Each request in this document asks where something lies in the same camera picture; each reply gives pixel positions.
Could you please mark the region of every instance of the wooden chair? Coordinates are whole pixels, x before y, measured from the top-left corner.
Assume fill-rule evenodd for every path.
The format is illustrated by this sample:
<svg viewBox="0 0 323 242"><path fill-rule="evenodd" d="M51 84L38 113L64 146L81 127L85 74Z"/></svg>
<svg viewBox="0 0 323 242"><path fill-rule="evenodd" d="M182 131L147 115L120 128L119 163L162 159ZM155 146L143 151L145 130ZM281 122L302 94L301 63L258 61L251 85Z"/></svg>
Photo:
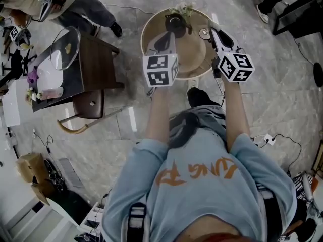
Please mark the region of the wooden chair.
<svg viewBox="0 0 323 242"><path fill-rule="evenodd" d="M96 90L83 92L76 96L73 96L73 108L75 115L63 120L57 120L59 127L72 135L80 134L92 125L109 118L112 115L115 115L122 110L117 110L111 114L103 116L104 108L104 90ZM63 123L73 120L75 118L84 118L84 119L96 119L95 121L85 124L83 127L77 130L71 130L63 125Z"/></svg>

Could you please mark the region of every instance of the gray pants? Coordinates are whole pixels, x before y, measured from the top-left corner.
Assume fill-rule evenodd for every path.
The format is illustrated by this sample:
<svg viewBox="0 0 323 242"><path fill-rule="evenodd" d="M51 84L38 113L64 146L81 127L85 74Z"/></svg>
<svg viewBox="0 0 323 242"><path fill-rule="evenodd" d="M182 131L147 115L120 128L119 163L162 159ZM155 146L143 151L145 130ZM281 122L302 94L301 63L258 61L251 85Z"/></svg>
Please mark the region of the gray pants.
<svg viewBox="0 0 323 242"><path fill-rule="evenodd" d="M52 19L52 21L65 28L74 26L80 31L90 33L93 30L93 25L82 15L104 27L111 27L116 21L113 14L99 0L75 0L60 16Z"/></svg>

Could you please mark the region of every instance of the shirt sleeve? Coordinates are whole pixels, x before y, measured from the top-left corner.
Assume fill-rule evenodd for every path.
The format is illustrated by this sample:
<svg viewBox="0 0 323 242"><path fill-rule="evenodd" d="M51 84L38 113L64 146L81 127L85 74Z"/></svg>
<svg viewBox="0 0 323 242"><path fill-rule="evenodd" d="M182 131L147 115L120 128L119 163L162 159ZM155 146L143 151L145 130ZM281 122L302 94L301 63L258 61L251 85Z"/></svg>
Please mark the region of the shirt sleeve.
<svg viewBox="0 0 323 242"><path fill-rule="evenodd" d="M245 166L257 183L264 185L275 194L285 213L282 219L286 220L288 226L297 207L293 181L246 134L237 137L230 153Z"/></svg>
<svg viewBox="0 0 323 242"><path fill-rule="evenodd" d="M152 139L143 139L132 150L104 209L102 229L106 241L121 241L124 217L130 206L149 192L167 152L166 144Z"/></svg>
<svg viewBox="0 0 323 242"><path fill-rule="evenodd" d="M2 8L0 10L0 16L7 18L7 17L9 17L11 11L12 11L12 9L2 6Z"/></svg>

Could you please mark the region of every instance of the white box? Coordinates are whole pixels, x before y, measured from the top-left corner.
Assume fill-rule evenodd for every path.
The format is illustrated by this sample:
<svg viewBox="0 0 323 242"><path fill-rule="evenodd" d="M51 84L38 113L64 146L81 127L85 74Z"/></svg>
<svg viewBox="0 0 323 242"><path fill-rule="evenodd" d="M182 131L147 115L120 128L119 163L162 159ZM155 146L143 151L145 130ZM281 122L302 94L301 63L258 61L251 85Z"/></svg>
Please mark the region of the white box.
<svg viewBox="0 0 323 242"><path fill-rule="evenodd" d="M149 87L173 85L179 69L177 54L144 56L142 62Z"/></svg>
<svg viewBox="0 0 323 242"><path fill-rule="evenodd" d="M251 57L247 54L219 51L218 69L229 82L246 82L255 71Z"/></svg>

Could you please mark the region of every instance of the light blue t-shirt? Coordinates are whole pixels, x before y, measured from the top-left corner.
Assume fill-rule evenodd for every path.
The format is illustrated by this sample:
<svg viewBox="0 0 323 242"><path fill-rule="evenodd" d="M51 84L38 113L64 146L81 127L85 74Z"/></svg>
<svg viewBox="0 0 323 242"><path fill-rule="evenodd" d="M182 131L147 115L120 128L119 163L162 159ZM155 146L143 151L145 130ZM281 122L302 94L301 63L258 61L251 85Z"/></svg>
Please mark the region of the light blue t-shirt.
<svg viewBox="0 0 323 242"><path fill-rule="evenodd" d="M106 241L121 241L130 206L147 195L150 241L174 241L194 220L214 215L243 236L263 240L256 184L270 189L281 205L283 231L296 211L292 180L246 134L228 153L213 130L199 128L181 148L144 139L129 155L102 219Z"/></svg>

